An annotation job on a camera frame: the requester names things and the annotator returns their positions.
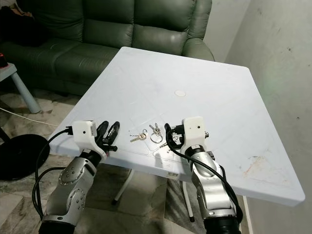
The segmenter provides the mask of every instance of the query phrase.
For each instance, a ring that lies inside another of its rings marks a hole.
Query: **green leather couch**
[[[214,60],[202,41],[212,0],[25,0],[24,5],[53,36],[39,47],[0,44],[29,87],[83,95],[122,46]]]

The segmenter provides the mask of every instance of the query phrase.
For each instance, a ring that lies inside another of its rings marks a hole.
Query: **white table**
[[[0,69],[0,81],[11,76],[13,82],[15,83],[19,93],[23,97],[26,105],[31,113],[37,113],[41,110],[38,103],[35,101],[34,97],[31,95],[21,78],[17,73],[17,69],[14,64],[8,63],[9,65]]]
[[[155,122],[178,125],[203,116],[206,139],[235,192],[289,206],[305,199],[298,178],[248,68],[123,47],[54,134],[75,120],[120,122],[105,163],[191,181],[188,163],[149,139],[130,143]],[[78,156],[72,136],[52,152]]]

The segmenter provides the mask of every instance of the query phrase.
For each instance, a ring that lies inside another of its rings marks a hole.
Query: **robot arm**
[[[213,160],[211,152],[206,151],[204,140],[208,137],[205,132],[202,117],[186,118],[182,125],[173,127],[168,124],[166,140],[170,148],[180,149],[180,153],[188,158],[197,159],[215,172],[223,175],[218,163]],[[180,145],[172,140],[172,134],[182,135]],[[228,195],[224,183],[211,170],[189,160],[192,171],[192,182],[197,189],[197,200],[207,233],[239,234],[238,221],[234,201]]]
[[[86,195],[93,184],[96,167],[105,160],[109,151],[116,151],[112,144],[118,134],[119,122],[115,122],[107,137],[104,134],[108,122],[96,129],[92,121],[73,123],[74,141],[83,152],[61,172],[58,185],[50,195],[46,214],[42,219],[40,234],[72,234],[85,206]]]

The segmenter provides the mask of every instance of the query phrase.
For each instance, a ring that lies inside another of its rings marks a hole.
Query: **sofa armrest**
[[[182,56],[214,61],[214,56],[207,45],[199,38],[188,39],[183,47]]]

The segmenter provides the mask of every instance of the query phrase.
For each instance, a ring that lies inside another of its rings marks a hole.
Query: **round black base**
[[[48,141],[39,135],[16,136],[0,145],[0,179],[21,179],[35,171],[39,153]],[[50,146],[42,152],[40,167],[50,153]]]

